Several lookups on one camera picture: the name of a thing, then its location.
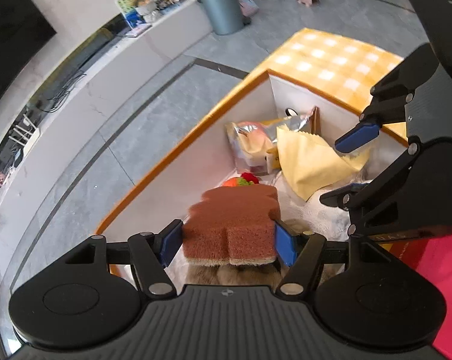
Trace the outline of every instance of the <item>tan fabric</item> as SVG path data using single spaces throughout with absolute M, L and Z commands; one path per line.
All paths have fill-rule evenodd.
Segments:
M 314 192 L 360 171 L 369 150 L 339 156 L 319 135 L 278 127 L 279 162 L 292 190 L 308 200 Z
M 188 268 L 186 284 L 213 286 L 269 286 L 276 289 L 282 277 L 273 266 L 196 266 Z

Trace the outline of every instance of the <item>strawberry toy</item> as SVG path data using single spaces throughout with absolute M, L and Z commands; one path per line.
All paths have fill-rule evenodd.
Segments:
M 259 179 L 251 173 L 243 173 L 240 177 L 233 177 L 226 180 L 223 187 L 239 187 L 242 185 L 259 184 Z

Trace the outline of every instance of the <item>wall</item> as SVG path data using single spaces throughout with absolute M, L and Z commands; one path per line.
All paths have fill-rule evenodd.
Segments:
M 35 90 L 83 40 L 118 14 L 114 0 L 33 0 L 56 30 L 0 100 L 0 142 Z
M 141 86 L 210 32 L 200 4 L 183 2 L 137 38 L 124 37 L 109 49 L 41 122 L 37 141 L 1 188 L 0 283 L 26 228 L 81 148 Z

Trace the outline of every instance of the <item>logo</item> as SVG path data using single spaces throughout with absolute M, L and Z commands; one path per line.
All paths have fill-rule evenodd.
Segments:
M 229 289 L 229 288 L 227 288 L 227 289 L 221 291 L 221 295 L 223 295 L 223 296 L 225 296 L 225 297 L 231 296 L 231 295 L 233 295 L 233 294 L 234 294 L 234 291 L 231 290 L 231 289 Z

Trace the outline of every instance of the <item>black television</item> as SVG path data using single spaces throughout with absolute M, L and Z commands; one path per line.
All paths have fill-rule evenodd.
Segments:
M 31 0 L 0 0 L 0 98 L 55 33 Z

